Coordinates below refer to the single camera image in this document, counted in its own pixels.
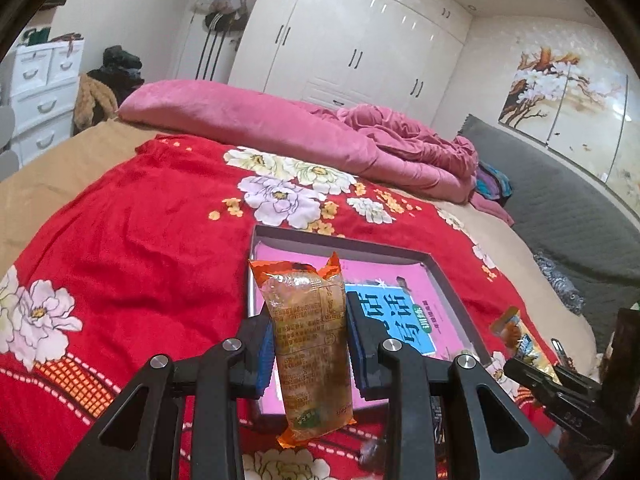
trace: gray cushion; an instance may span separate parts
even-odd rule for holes
[[[640,232],[594,186],[541,150],[472,115],[460,133],[482,161],[509,177],[513,196],[505,209],[514,231],[571,278],[604,350],[618,309],[640,299]]]

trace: orange plastic bag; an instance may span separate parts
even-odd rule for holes
[[[273,319],[278,375],[293,447],[338,430],[353,416],[344,281],[333,254],[322,269],[250,262]]]

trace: white wardrobe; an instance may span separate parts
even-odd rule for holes
[[[229,84],[430,124],[470,21],[452,0],[257,0]]]

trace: transparent plastic wrapper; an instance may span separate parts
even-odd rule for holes
[[[517,307],[510,306],[491,324],[489,330],[502,339],[510,352],[510,357],[521,359],[526,364],[551,376],[556,383],[560,384],[549,359],[546,358],[542,348],[520,319],[520,311]]]
[[[289,427],[282,447],[349,424],[353,416],[344,281],[333,254],[316,270],[292,262],[250,262],[275,336],[278,376]]]

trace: tree painting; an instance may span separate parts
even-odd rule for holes
[[[579,63],[580,56],[572,52],[556,54],[548,46],[523,52],[498,120],[518,129],[522,121],[546,118],[549,108],[542,105],[560,102],[565,89],[575,105],[591,104],[604,109],[607,100],[622,87],[600,79],[592,82],[582,74]]]

